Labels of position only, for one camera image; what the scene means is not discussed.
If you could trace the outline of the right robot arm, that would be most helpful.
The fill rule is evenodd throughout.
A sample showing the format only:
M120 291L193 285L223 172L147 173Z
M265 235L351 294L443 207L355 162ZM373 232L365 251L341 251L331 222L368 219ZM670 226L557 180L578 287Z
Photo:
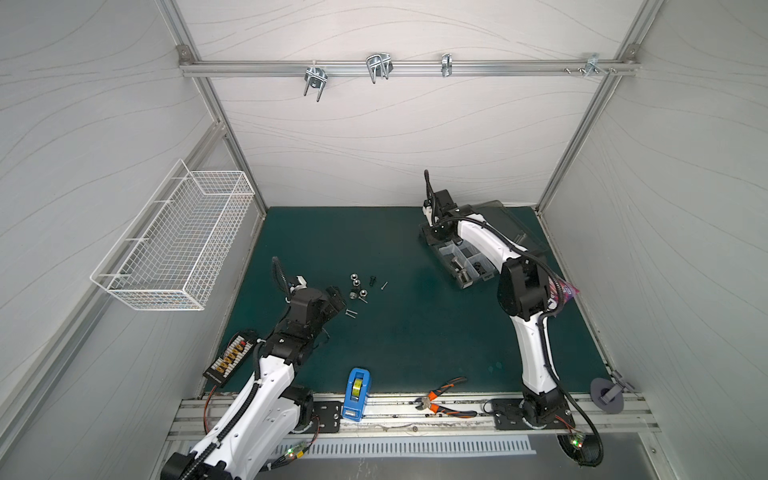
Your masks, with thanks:
M426 187L422 232L429 243L460 240L483 254L499 273L497 300L515 328L522 360L523 421L542 429L567 406L555 373L548 318L565 303L558 276L546 258L514 243L469 205L458 206L448 190Z

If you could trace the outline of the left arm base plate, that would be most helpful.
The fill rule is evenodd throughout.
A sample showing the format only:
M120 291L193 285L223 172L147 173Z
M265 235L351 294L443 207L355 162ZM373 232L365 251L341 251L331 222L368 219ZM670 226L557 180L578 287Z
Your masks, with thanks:
M342 403L339 401L309 402L300 406L300 416L294 434L319 432L335 434L341 428Z

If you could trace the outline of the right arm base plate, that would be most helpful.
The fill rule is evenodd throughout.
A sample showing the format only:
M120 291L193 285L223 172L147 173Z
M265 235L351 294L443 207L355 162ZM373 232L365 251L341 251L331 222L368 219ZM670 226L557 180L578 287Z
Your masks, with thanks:
M558 391L552 396L496 398L490 406L497 430L566 430L575 425L570 406Z

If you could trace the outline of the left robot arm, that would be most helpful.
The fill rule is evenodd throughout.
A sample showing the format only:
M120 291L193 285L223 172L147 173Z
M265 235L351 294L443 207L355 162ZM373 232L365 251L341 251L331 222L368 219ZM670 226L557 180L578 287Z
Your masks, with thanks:
M340 289L303 287L253 355L248 383L216 425L188 453L174 453L162 479L253 479L275 447L312 423L313 396L293 384L325 324L346 308Z

